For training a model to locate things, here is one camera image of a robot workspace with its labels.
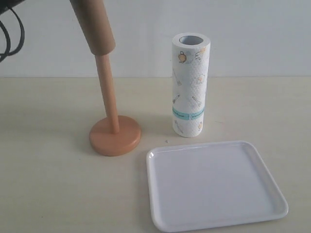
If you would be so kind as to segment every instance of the wooden paper towel holder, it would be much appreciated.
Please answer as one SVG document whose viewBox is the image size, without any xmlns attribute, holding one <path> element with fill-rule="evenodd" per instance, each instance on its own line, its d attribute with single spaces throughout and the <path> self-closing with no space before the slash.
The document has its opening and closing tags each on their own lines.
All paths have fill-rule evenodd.
<svg viewBox="0 0 311 233">
<path fill-rule="evenodd" d="M 89 139 L 95 151 L 106 156 L 122 155 L 133 150 L 140 141 L 138 123 L 119 116 L 116 106 L 109 53 L 115 40 L 103 0 L 70 0 L 91 52 L 95 55 L 97 72 L 107 117 L 91 129 Z"/>
</svg>

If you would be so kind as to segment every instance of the white wall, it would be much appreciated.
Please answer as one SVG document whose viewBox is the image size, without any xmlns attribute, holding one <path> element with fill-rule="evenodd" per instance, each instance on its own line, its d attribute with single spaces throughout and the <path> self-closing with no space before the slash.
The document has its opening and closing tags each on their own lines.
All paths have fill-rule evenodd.
<svg viewBox="0 0 311 233">
<path fill-rule="evenodd" d="M 171 76 L 171 39 L 211 39 L 210 76 L 311 75 L 310 0 L 105 0 L 117 46 L 115 77 Z M 69 0 L 26 0 L 22 51 L 0 63 L 0 76 L 96 76 L 92 54 Z M 19 40 L 9 12 L 0 16 Z M 4 36 L 0 34 L 0 49 Z"/>
</svg>

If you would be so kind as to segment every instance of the paper towel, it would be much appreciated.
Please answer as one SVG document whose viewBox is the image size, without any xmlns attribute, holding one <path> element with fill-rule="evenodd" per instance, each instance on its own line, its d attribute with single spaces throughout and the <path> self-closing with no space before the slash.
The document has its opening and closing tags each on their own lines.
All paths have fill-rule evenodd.
<svg viewBox="0 0 311 233">
<path fill-rule="evenodd" d="M 173 129 L 195 137 L 203 129 L 210 40 L 198 33 L 173 38 Z"/>
</svg>

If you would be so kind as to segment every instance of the beige table surface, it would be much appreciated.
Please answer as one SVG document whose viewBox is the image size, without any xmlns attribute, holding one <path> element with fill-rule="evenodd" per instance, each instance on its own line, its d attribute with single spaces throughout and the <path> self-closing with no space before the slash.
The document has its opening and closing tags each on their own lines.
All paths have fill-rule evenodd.
<svg viewBox="0 0 311 233">
<path fill-rule="evenodd" d="M 104 117 L 98 79 L 0 79 L 0 232 L 159 232 L 150 216 L 147 151 L 227 140 L 257 147 L 289 213 L 197 232 L 311 232 L 311 77 L 208 82 L 204 131 L 182 138 L 172 129 L 171 79 L 115 79 L 119 113 L 138 121 L 142 139 L 110 158 L 88 142 Z"/>
</svg>

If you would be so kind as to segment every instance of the white plastic tray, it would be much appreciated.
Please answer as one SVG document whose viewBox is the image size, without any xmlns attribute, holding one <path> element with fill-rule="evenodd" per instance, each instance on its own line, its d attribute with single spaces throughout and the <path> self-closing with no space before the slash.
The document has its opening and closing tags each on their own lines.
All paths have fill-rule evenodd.
<svg viewBox="0 0 311 233">
<path fill-rule="evenodd" d="M 164 232 L 282 218 L 288 205 L 256 148 L 231 141 L 147 154 L 151 215 Z"/>
</svg>

